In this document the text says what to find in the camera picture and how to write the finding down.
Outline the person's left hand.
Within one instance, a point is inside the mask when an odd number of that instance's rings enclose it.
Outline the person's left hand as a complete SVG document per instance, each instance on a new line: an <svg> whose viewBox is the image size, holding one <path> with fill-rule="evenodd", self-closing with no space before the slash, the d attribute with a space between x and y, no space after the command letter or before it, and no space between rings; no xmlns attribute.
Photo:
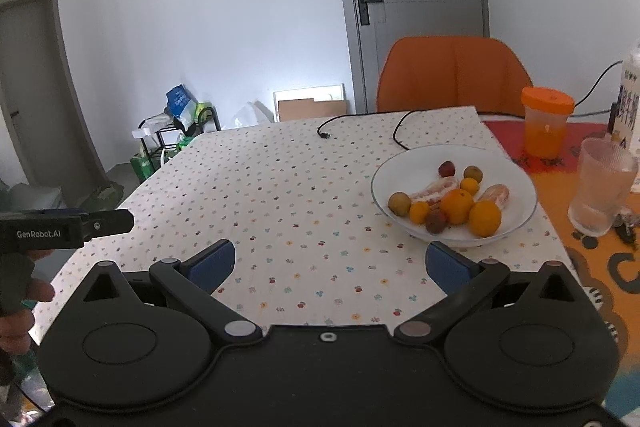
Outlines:
<svg viewBox="0 0 640 427"><path fill-rule="evenodd" d="M35 262L51 251L1 255L1 350L8 355L24 355L30 347L29 331L35 324L24 301L50 303L53 286L32 276Z"/></svg>

